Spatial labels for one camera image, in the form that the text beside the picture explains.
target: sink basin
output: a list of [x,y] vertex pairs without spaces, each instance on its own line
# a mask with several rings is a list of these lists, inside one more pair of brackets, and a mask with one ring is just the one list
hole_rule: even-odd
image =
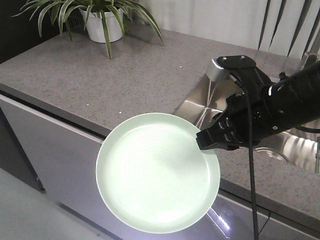
[[[221,113],[227,107],[226,98],[239,92],[242,90],[232,79],[212,82],[204,74],[173,114],[203,130],[209,127],[214,115]],[[320,120],[309,122],[304,126],[320,128]],[[263,139],[259,145],[254,146],[254,150],[315,172],[316,139],[319,135],[293,128]]]

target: cabinet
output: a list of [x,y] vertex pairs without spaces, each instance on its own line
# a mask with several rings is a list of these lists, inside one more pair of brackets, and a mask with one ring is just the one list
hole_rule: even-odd
[[260,233],[261,240],[318,240],[292,225],[298,225],[288,219],[284,219],[274,213],[270,215],[269,220]]
[[[2,95],[0,108],[48,195],[114,235],[124,240],[252,238],[251,209],[221,194],[208,214],[179,232],[150,234],[125,225],[105,206],[96,185],[102,139]],[[259,214],[260,228],[267,219]]]
[[120,236],[121,223],[96,185],[102,139],[0,95],[0,108],[47,194]]

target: gray granite countertop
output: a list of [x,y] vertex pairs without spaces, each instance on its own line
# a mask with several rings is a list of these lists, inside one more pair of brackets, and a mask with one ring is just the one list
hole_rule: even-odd
[[[292,74],[299,60],[245,47],[163,31],[164,44],[148,26],[104,44],[85,35],[54,37],[0,64],[0,91],[106,136],[124,120],[150,112],[171,114],[188,95],[212,57],[247,55],[267,75]],[[248,150],[217,151],[221,188],[250,199]],[[320,177],[255,154],[258,204],[320,232]]]

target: ceramic plate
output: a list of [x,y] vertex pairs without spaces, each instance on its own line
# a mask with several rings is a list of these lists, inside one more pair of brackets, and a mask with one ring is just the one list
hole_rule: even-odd
[[96,182],[109,210],[137,230],[165,234],[201,219],[216,199],[220,169],[213,150],[200,150],[199,129],[165,113],[118,125],[96,161]]

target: black cable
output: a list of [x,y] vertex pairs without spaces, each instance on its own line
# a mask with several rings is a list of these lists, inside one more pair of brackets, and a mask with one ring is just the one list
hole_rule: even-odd
[[242,86],[246,107],[248,111],[249,122],[249,172],[250,172],[250,186],[251,186],[251,203],[252,203],[252,218],[253,218],[253,235],[254,240],[259,240],[258,229],[258,214],[257,214],[257,201],[256,201],[256,185],[255,185],[255,170],[254,170],[254,146],[253,146],[253,133],[252,133],[252,111],[250,105],[249,93],[245,86]]
[[320,128],[310,128],[305,126],[297,126],[295,129],[298,129],[300,131],[310,133],[310,134],[320,134]]

